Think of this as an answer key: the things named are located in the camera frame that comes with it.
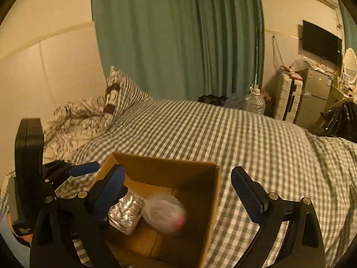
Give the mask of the checked pillow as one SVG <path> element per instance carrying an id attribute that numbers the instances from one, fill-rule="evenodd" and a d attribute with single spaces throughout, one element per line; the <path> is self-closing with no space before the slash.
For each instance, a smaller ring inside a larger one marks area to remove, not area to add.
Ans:
<path id="1" fill-rule="evenodd" d="M 151 97 L 145 93 L 133 80 L 126 76 L 120 69 L 111 66 L 110 76 L 106 81 L 107 87 L 117 83 L 120 85 L 119 97 L 113 117 L 124 113 L 133 105 L 140 101 L 148 100 Z"/>

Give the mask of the white suitcase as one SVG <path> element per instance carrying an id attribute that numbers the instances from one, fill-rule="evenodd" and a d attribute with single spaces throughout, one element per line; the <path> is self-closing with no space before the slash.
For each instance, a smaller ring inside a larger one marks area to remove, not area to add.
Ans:
<path id="1" fill-rule="evenodd" d="M 278 75 L 274 119 L 293 123 L 303 90 L 303 81 L 288 74 Z"/>

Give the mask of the grey mini fridge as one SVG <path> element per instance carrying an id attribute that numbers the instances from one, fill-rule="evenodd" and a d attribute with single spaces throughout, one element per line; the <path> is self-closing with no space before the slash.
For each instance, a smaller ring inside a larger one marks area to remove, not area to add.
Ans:
<path id="1" fill-rule="evenodd" d="M 303 90 L 295 124 L 311 131 L 326 107 L 332 77 L 312 68 L 305 68 L 301 74 Z"/>

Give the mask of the green curtain at right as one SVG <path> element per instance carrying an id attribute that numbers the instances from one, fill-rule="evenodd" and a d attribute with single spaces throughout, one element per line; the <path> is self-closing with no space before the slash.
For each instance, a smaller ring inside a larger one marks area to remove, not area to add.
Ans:
<path id="1" fill-rule="evenodd" d="M 344 24 L 344 39 L 346 49 L 352 48 L 356 53 L 357 48 L 357 26 L 342 0 L 338 0 Z"/>

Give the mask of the clear round plastic container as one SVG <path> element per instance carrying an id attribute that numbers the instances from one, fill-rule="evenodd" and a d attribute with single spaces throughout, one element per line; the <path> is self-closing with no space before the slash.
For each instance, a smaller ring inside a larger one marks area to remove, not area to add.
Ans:
<path id="1" fill-rule="evenodd" d="M 145 200 L 145 221 L 163 234 L 176 234 L 186 223 L 186 210 L 172 194 L 155 193 Z"/>

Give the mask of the large clear water bottle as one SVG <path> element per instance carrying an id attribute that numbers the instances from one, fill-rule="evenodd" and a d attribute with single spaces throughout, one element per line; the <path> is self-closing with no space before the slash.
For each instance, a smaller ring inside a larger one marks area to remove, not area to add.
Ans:
<path id="1" fill-rule="evenodd" d="M 263 115 L 265 107 L 266 103 L 261 90 L 252 84 L 249 94 L 243 99 L 243 109 L 251 113 Z"/>

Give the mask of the brown white plush toy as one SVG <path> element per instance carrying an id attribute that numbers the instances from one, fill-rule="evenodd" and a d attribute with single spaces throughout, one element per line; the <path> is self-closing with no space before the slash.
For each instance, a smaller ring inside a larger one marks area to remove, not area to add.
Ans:
<path id="1" fill-rule="evenodd" d="M 114 114 L 116 104 L 119 97 L 120 85 L 114 83 L 107 87 L 106 89 L 106 103 L 104 107 L 104 113 Z"/>

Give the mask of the silver foil packet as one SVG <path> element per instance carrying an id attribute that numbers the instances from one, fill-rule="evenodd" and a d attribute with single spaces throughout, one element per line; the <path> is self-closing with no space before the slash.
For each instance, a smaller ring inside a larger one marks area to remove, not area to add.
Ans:
<path id="1" fill-rule="evenodd" d="M 142 218 L 145 199 L 128 190 L 108 212 L 110 225 L 125 235 L 131 235 Z"/>

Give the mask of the black bag on chair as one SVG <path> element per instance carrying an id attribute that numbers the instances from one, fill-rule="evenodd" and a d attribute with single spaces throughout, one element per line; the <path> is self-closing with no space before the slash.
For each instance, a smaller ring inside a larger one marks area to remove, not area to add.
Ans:
<path id="1" fill-rule="evenodd" d="M 356 103 L 338 102 L 337 106 L 321 113 L 313 133 L 317 136 L 344 138 L 356 143 Z"/>

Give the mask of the black wall television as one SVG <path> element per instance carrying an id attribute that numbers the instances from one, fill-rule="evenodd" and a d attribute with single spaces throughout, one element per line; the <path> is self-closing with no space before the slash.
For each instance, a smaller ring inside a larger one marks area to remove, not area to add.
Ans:
<path id="1" fill-rule="evenodd" d="M 302 48 L 338 67 L 342 66 L 342 39 L 305 20 L 303 20 Z"/>

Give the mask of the floral white blanket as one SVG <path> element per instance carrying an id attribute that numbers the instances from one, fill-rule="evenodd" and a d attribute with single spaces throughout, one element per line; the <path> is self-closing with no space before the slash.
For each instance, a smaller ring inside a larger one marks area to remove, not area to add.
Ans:
<path id="1" fill-rule="evenodd" d="M 57 108 L 43 125 L 43 162 L 71 162 L 83 145 L 102 135 L 111 125 L 116 108 L 116 103 L 108 99 L 95 96 Z"/>

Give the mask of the white oval mirror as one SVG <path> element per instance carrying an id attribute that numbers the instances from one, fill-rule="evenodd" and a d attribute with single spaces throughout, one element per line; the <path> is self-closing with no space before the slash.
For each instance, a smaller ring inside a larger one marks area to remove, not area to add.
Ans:
<path id="1" fill-rule="evenodd" d="M 342 78 L 350 85 L 356 83 L 357 72 L 357 59 L 355 51 L 350 47 L 346 49 L 346 52 L 342 60 Z"/>

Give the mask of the cardboard box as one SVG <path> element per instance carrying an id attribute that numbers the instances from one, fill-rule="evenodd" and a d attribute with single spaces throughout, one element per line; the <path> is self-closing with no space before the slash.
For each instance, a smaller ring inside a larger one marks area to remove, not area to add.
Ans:
<path id="1" fill-rule="evenodd" d="M 213 235 L 220 168 L 216 163 L 112 153 L 95 181 L 114 165 L 145 206 L 129 234 L 110 227 L 105 241 L 125 267 L 204 267 Z"/>

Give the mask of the green curtain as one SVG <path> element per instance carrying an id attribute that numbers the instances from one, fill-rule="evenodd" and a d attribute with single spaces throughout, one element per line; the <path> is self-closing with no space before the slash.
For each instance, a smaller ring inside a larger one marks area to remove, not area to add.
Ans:
<path id="1" fill-rule="evenodd" d="M 91 0 L 104 74 L 156 99 L 247 95 L 263 78 L 262 0 Z"/>
<path id="2" fill-rule="evenodd" d="M 357 26 L 342 0 L 338 0 L 344 24 L 344 39 L 346 49 L 352 48 L 356 53 L 357 48 Z"/>

